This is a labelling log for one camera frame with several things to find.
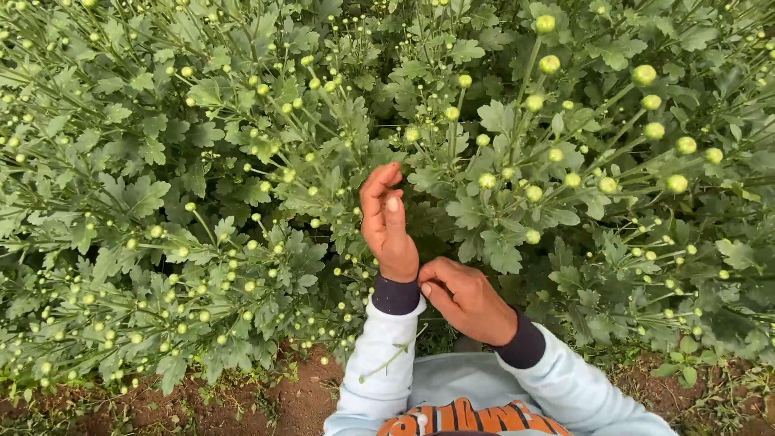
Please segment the orange graphic print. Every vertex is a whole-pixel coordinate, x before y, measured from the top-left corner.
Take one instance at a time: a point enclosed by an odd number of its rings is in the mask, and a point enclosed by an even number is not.
[[[505,406],[474,410],[471,402],[460,397],[446,406],[418,406],[406,414],[391,418],[377,436],[422,436],[442,430],[499,431],[535,430],[546,434],[573,436],[555,420],[533,414],[522,401]]]

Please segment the dirt ground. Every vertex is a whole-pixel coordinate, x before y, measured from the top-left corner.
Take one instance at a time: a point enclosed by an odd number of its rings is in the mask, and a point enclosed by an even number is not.
[[[297,382],[285,379],[268,391],[241,379],[214,388],[187,377],[169,396],[141,384],[123,396],[89,398],[90,413],[75,420],[66,434],[319,436],[323,421],[336,408],[336,387],[342,376],[338,365],[319,364],[321,353],[317,350],[299,363]],[[617,369],[612,381],[680,434],[775,436],[775,396],[768,395],[772,384],[766,374],[754,370],[752,376],[750,365],[730,363],[726,369],[704,372],[699,378],[703,381],[683,389],[676,377],[650,377],[649,368],[657,363]],[[36,408],[62,409],[68,404],[73,408],[79,400],[86,400],[84,391],[60,390],[56,396],[37,397]],[[0,420],[28,413],[24,401],[16,407],[0,402]],[[274,429],[267,427],[272,422],[276,422]]]

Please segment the navy blue cuff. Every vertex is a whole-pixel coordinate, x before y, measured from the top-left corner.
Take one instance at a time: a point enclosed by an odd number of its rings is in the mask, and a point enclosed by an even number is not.
[[[514,310],[517,313],[517,333],[508,344],[502,347],[490,346],[490,348],[512,368],[532,368],[546,351],[546,339],[527,315],[520,309],[514,308]]]
[[[399,283],[378,275],[374,280],[371,302],[380,312],[388,315],[406,315],[420,304],[420,286],[417,279]]]

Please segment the person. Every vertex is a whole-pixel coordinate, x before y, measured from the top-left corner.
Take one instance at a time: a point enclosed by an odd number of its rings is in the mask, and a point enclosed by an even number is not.
[[[676,434],[507,305],[478,270],[446,258],[420,268],[406,234],[403,192],[391,188],[400,181],[400,164],[392,162],[375,169],[360,190],[361,231],[380,275],[325,436]],[[461,334],[494,353],[415,360],[426,299]]]

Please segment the light blue sweatshirt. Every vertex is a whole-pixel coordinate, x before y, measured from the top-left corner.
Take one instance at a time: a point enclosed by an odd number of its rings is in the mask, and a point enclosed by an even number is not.
[[[437,431],[676,435],[662,418],[624,396],[599,369],[519,311],[515,339],[497,353],[415,360],[414,340],[423,310],[422,297],[413,311],[403,315],[387,314],[369,302],[336,412],[324,424],[325,436],[421,436]],[[406,352],[374,372],[403,344],[408,344]],[[542,354],[525,360],[536,348],[540,353],[541,346]]]

